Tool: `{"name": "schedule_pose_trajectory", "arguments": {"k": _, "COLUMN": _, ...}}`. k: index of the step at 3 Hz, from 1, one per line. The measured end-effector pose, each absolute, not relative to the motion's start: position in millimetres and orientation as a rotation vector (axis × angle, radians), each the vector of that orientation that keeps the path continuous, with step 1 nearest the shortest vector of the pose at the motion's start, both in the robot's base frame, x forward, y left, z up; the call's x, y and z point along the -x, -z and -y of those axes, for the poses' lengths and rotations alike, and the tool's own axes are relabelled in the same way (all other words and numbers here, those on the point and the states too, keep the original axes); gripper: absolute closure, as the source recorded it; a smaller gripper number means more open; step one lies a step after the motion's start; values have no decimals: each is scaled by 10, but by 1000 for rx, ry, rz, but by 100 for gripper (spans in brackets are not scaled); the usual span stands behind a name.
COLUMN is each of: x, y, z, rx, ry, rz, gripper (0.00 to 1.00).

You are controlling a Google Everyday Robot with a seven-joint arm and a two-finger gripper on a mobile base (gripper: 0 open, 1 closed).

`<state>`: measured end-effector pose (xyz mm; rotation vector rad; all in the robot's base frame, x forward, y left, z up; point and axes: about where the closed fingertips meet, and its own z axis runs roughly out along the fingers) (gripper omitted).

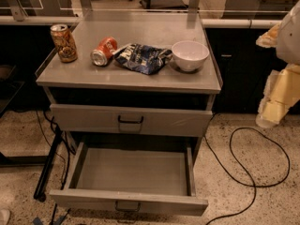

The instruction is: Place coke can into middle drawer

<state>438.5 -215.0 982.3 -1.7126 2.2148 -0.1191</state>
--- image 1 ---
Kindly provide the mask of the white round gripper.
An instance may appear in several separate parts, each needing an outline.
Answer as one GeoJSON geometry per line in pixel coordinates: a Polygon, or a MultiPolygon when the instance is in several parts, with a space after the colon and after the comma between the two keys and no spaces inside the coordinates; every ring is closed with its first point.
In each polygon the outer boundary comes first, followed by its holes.
{"type": "Polygon", "coordinates": [[[256,124],[272,128],[300,100],[300,1],[279,23],[259,36],[256,44],[275,48],[277,57],[289,63],[281,71],[272,70],[267,78],[258,108],[256,124]]]}

